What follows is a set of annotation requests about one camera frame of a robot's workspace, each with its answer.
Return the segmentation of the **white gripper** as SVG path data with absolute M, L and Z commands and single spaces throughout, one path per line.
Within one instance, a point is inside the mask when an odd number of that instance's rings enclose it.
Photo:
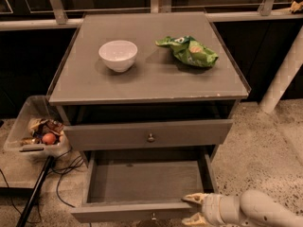
M 194 193 L 185 195 L 184 202 L 202 205 L 202 214 L 196 213 L 190 218 L 183 218 L 182 223 L 188 227 L 204 227 L 206 221 L 214 226 L 241 224 L 241 208 L 239 196 L 220 194 Z

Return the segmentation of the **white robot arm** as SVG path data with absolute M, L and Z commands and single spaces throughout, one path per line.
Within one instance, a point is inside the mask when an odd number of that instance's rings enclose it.
M 184 196 L 182 201 L 201 207 L 199 212 L 182 220 L 189 227 L 207 224 L 215 227 L 227 224 L 238 227 L 303 227 L 302 216 L 257 190 L 246 190 L 239 196 L 194 193 Z

